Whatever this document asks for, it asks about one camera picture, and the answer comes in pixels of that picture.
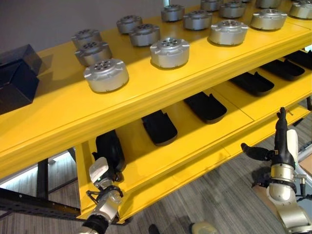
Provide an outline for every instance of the yellow shelf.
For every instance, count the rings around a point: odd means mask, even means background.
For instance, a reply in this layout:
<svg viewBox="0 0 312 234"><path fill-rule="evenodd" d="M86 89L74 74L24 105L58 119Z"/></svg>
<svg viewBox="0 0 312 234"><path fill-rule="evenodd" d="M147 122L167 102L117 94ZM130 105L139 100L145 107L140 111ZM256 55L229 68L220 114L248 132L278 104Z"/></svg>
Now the yellow shelf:
<svg viewBox="0 0 312 234"><path fill-rule="evenodd" d="M296 105L287 113L288 123L291 124L305 117L308 113L308 110ZM124 202L119 210L120 223L174 190L241 153L240 144L242 142L254 145L274 134L276 121L277 117L272 117L261 125L253 127L248 132L245 132L242 136L235 135L232 141L229 142L229 146L226 145L224 148L222 146L211 148L210 151L188 162L186 165L176 168L156 180L150 181L138 190L125 193ZM91 205L88 207L82 207L82 213L79 218L87 218L90 211L94 208L94 205L92 205L92 203L90 204Z"/></svg>
<svg viewBox="0 0 312 234"><path fill-rule="evenodd" d="M250 95L230 81L221 83L214 89L253 120L265 119L276 113L281 106L288 107L312 94L312 71L304 69L305 73L296 81L284 80L261 68L250 71L252 74L257 71L275 85L269 95L261 98Z"/></svg>
<svg viewBox="0 0 312 234"><path fill-rule="evenodd" d="M246 23L255 10L251 6L241 18ZM220 20L216 14L213 22ZM287 20L281 30L250 28L243 44L222 47L207 42L209 30L184 30L181 21L163 23L155 17L144 22L159 25L162 37L189 41L189 62L177 69L158 69L150 64L148 47L134 48L117 29L107 30L103 38L114 57L125 61L130 81L118 91L99 95L84 81L84 67L71 42L39 52L45 68L34 102L0 116L0 178L303 48L312 36L308 28Z"/></svg>
<svg viewBox="0 0 312 234"><path fill-rule="evenodd" d="M177 139L167 146L157 147L152 143L141 119L116 129L127 164L123 171L125 179L118 184L123 191L138 189L151 179L187 163L194 156L204 154L224 137L252 122L213 89L205 93L213 94L227 108L224 118L210 125L203 123L183 101L166 107L163 112L168 114L178 130ZM88 148L96 152L95 138L89 140Z"/></svg>
<svg viewBox="0 0 312 234"><path fill-rule="evenodd" d="M253 97L237 86L231 86L228 81L206 90L207 94L212 93L228 109L225 117L216 124L203 124L183 101L164 108L163 111L168 113L178 129L176 141L165 147L152 144L140 119L118 128L116 131L127 163L123 171L125 180L118 186L125 193L135 193L135 190L155 183L172 170L206 155L212 147L223 145L237 134L244 134L263 124L281 106L289 107L312 93L308 71L299 80L286 83L273 75L266 74L265 77L275 83L275 88L264 97ZM78 146L76 151L82 214L93 207L85 195L86 190L95 189L87 173L93 163L93 151L96 151L95 139Z"/></svg>

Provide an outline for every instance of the stacked metal parts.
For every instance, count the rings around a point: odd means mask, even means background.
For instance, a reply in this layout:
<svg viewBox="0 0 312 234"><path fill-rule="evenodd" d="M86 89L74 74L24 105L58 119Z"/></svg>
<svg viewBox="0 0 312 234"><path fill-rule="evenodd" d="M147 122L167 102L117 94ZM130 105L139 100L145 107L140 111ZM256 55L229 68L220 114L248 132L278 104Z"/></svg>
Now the stacked metal parts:
<svg viewBox="0 0 312 234"><path fill-rule="evenodd" d="M142 18L140 16L124 16L117 21L116 25L118 31L122 34L130 33L135 27L142 24Z"/></svg>
<svg viewBox="0 0 312 234"><path fill-rule="evenodd" d="M123 61L106 59L88 67L84 72L90 88L95 92L109 92L122 87L129 80Z"/></svg>
<svg viewBox="0 0 312 234"><path fill-rule="evenodd" d="M261 30L276 30L283 27L287 14L276 9L264 9L253 14L250 26Z"/></svg>
<svg viewBox="0 0 312 234"><path fill-rule="evenodd" d="M255 6L259 8L277 8L281 4L281 0L256 0Z"/></svg>
<svg viewBox="0 0 312 234"><path fill-rule="evenodd" d="M201 0L200 8L205 11L217 11L223 0Z"/></svg>
<svg viewBox="0 0 312 234"><path fill-rule="evenodd" d="M160 40L160 30L157 25L146 23L135 27L129 36L133 46L147 46Z"/></svg>
<svg viewBox="0 0 312 234"><path fill-rule="evenodd" d="M312 19L312 0L292 3L289 15L300 19Z"/></svg>
<svg viewBox="0 0 312 234"><path fill-rule="evenodd" d="M230 1L222 4L219 9L219 16L224 18L238 18L243 16L246 4L239 0Z"/></svg>
<svg viewBox="0 0 312 234"><path fill-rule="evenodd" d="M183 26L190 30L202 30L209 28L212 21L212 13L204 10L191 11L183 19Z"/></svg>
<svg viewBox="0 0 312 234"><path fill-rule="evenodd" d="M183 39L166 38L150 47L152 63L162 68L181 66L189 60L190 44Z"/></svg>
<svg viewBox="0 0 312 234"><path fill-rule="evenodd" d="M181 5L168 5L161 11L161 19L165 22L174 22L183 19L184 7Z"/></svg>
<svg viewBox="0 0 312 234"><path fill-rule="evenodd" d="M91 41L82 45L75 55L82 65L88 67L99 60L110 59L112 52L106 42Z"/></svg>
<svg viewBox="0 0 312 234"><path fill-rule="evenodd" d="M129 27L129 25L121 26L122 32ZM72 41L77 47L75 55L78 61L88 67L84 72L84 77L93 91L113 91L128 82L129 75L124 62L111 59L111 49L108 43L102 41L98 30L81 30L72 36Z"/></svg>
<svg viewBox="0 0 312 234"><path fill-rule="evenodd" d="M209 39L220 45L238 45L244 41L247 30L247 25L228 19L211 25Z"/></svg>
<svg viewBox="0 0 312 234"><path fill-rule="evenodd" d="M96 29L83 29L72 36L72 41L77 49L86 43L102 41L102 37Z"/></svg>

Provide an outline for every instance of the shelf tier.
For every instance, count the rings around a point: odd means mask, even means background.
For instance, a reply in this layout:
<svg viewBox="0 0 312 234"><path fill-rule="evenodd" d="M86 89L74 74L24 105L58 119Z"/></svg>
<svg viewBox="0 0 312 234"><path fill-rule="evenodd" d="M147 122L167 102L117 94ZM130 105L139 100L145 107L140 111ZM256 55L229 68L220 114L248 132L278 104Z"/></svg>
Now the shelf tier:
<svg viewBox="0 0 312 234"><path fill-rule="evenodd" d="M249 23L253 5L239 20ZM213 22L219 20L214 13ZM114 57L125 61L130 81L102 95L84 81L71 42L39 52L44 67L34 102L0 116L0 178L309 45L311 30L291 20L274 32L250 28L244 43L222 47L207 41L209 29L188 31L181 21L145 19L160 26L162 37L190 42L189 62L171 70L154 67L148 47L134 48L128 36L107 30L103 38Z"/></svg>
<svg viewBox="0 0 312 234"><path fill-rule="evenodd" d="M309 111L305 108L299 105L295 105L288 110L287 121L289 124L291 124L305 117L308 113ZM124 202L119 210L120 223L124 222L124 220L127 218L130 218L137 212L160 200L181 186L191 182L192 180L200 177L201 175L218 167L222 163L241 153L242 151L239 146L242 142L246 142L249 145L255 145L267 137L273 135L275 133L276 121L276 116L271 117L270 119L244 132L244 134L235 135L233 138L231 138L231 141L228 141L228 145L222 144L223 146L211 148L210 151L199 156L195 160L189 161L186 165L176 168L168 174L157 178L156 180L150 181L145 186L140 187L133 192L125 193L125 197L123 199ZM79 169L78 175L81 172L81 163L81 161L77 161ZM96 188L90 186L90 184L88 184L88 186L87 184L81 186L80 177L78 178L78 181L80 195L82 196L80 198L82 198L81 201L83 201L86 197L83 195L86 192L86 188L95 191ZM81 216L79 216L79 218L86 219L93 208L94 205L82 207Z"/></svg>

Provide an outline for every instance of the black robot end effector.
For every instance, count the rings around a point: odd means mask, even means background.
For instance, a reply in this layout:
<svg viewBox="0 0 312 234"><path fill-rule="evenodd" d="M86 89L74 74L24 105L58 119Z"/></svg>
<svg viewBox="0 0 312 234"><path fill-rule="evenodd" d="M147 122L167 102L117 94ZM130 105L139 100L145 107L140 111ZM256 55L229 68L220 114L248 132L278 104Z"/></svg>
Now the black robot end effector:
<svg viewBox="0 0 312 234"><path fill-rule="evenodd" d="M287 148L287 121L286 110L284 107L277 113L278 121L275 129L275 150L267 150L260 147L249 147L247 144L242 143L241 148L243 152L250 158L260 161L272 161L272 165L285 163L295 168L295 161Z"/></svg>
<svg viewBox="0 0 312 234"><path fill-rule="evenodd" d="M115 130L99 135L96 138L97 152L93 152L95 160L104 157L107 160L109 170L105 176L112 181L121 182L123 176L121 171L125 167L125 158L121 143Z"/></svg>
<svg viewBox="0 0 312 234"><path fill-rule="evenodd" d="M259 161L270 161L274 154L272 150L269 151L261 147L249 147L245 143L242 143L240 146L248 157Z"/></svg>
<svg viewBox="0 0 312 234"><path fill-rule="evenodd" d="M286 110L284 107L280 109L277 113L278 121L276 123L275 129L275 155L272 158L272 165L278 163L285 163L291 165L295 168L295 161L291 153L287 148L287 120L286 120Z"/></svg>

